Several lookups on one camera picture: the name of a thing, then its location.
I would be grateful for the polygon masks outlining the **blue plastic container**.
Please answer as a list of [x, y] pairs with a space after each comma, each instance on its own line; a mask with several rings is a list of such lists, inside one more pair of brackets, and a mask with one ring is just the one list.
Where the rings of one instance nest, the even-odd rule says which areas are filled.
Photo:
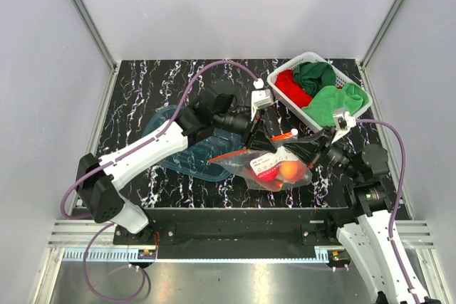
[[238, 134], [215, 129], [213, 135], [162, 159], [157, 164], [161, 167], [202, 179], [208, 182], [219, 182], [232, 174], [218, 164], [208, 163], [213, 157], [235, 152], [240, 149], [241, 137]]

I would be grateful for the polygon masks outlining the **orange fake fruit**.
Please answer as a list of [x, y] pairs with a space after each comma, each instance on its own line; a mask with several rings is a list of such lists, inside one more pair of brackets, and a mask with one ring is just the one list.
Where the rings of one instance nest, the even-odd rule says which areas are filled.
[[288, 182], [295, 182], [301, 177], [301, 165], [299, 161], [283, 161], [279, 165], [281, 177]]

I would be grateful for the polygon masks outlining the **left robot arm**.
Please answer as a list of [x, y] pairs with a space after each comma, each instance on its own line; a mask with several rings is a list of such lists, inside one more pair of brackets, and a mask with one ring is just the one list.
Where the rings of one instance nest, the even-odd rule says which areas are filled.
[[91, 153], [81, 157], [76, 192], [90, 218], [122, 226], [135, 242], [148, 243], [154, 227], [147, 214], [120, 193], [138, 174], [207, 139], [216, 129], [240, 135], [244, 147], [275, 151], [260, 127], [263, 109], [274, 102], [271, 91], [253, 91], [248, 113], [232, 111], [235, 99], [226, 93], [201, 95], [176, 108], [169, 120], [131, 145], [99, 158]]

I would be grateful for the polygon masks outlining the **dark green cloth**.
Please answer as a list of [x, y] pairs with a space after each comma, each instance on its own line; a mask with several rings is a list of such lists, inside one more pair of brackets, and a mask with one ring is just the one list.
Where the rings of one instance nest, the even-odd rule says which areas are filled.
[[322, 88], [336, 84], [336, 73], [327, 62], [305, 62], [292, 70], [293, 80], [314, 97]]

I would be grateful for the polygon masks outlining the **red fake apple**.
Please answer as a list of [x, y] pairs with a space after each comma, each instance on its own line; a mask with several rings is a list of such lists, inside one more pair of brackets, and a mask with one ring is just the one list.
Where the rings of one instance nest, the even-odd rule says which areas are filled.
[[263, 170], [259, 168], [252, 168], [252, 176], [255, 181], [259, 182], [272, 182], [279, 175], [279, 167], [277, 165], [266, 167]]

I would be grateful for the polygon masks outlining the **white plastic basket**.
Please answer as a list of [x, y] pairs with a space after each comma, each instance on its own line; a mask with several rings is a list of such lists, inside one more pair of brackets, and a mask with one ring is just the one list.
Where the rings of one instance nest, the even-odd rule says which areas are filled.
[[268, 75], [268, 84], [278, 98], [314, 132], [333, 126], [339, 108], [360, 117], [372, 97], [357, 83], [315, 53], [303, 53]]

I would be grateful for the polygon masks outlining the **aluminium frame rail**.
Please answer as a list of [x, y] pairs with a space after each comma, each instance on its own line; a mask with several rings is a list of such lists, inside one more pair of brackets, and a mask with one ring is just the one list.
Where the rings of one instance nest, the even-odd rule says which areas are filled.
[[95, 24], [95, 21], [90, 15], [84, 0], [71, 0], [71, 3], [73, 4], [76, 12], [79, 15], [79, 18], [83, 22], [86, 31], [88, 32], [93, 43], [95, 44], [95, 47], [98, 49], [98, 52], [103, 58], [105, 64], [111, 71], [115, 70], [117, 62], [115, 61], [114, 57], [108, 49], [108, 46], [103, 40], [103, 37], [101, 36], [100, 31], [98, 30]]

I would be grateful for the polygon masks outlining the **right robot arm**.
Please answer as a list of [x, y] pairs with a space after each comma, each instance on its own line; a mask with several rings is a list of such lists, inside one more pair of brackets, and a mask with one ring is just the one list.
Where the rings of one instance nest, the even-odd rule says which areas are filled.
[[329, 214], [324, 238], [341, 244], [370, 291], [373, 303], [436, 303], [415, 274], [395, 224], [397, 206], [383, 178], [389, 173], [388, 152], [368, 144], [351, 153], [334, 142], [334, 129], [287, 142], [285, 148], [307, 167], [327, 164], [350, 181], [344, 188], [349, 214]]

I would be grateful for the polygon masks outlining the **red cloth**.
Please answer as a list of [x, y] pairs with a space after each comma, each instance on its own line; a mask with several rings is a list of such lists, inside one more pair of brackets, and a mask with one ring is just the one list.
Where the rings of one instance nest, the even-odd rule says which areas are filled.
[[294, 82], [291, 70], [284, 70], [277, 75], [275, 86], [299, 108], [307, 107], [313, 98]]

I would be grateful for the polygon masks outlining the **light green cloth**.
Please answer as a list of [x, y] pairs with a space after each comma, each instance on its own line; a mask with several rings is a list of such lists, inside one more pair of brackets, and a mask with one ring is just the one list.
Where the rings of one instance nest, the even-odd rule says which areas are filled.
[[356, 83], [346, 83], [342, 88], [334, 85], [323, 87], [302, 110], [319, 126], [334, 125], [333, 114], [345, 108], [351, 115], [368, 103], [368, 94]]

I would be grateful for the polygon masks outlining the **clear zip top bag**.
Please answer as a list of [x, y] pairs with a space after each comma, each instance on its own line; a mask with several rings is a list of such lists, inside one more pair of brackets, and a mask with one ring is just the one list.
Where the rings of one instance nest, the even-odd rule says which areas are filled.
[[[231, 174], [243, 178], [247, 187], [253, 190], [280, 192], [300, 186], [306, 186], [311, 183], [313, 178], [311, 170], [304, 162], [284, 147], [284, 143], [296, 140], [298, 138], [298, 133], [299, 131], [296, 128], [293, 128], [287, 133], [273, 137], [272, 142], [276, 146], [275, 152], [242, 149], [226, 153], [218, 157], [213, 157], [207, 162], [218, 164]], [[295, 182], [288, 182], [284, 180], [280, 173], [272, 182], [259, 182], [254, 180], [252, 176], [252, 168], [259, 168], [260, 170], [263, 170], [266, 167], [274, 165], [279, 167], [283, 161], [300, 162], [301, 177]]]

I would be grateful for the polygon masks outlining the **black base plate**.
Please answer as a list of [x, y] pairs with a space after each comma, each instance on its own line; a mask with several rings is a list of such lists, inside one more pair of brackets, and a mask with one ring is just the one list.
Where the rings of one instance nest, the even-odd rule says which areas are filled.
[[336, 245], [336, 229], [355, 222], [349, 208], [148, 209], [145, 232], [115, 230], [113, 243], [151, 246], [160, 259], [298, 259]]

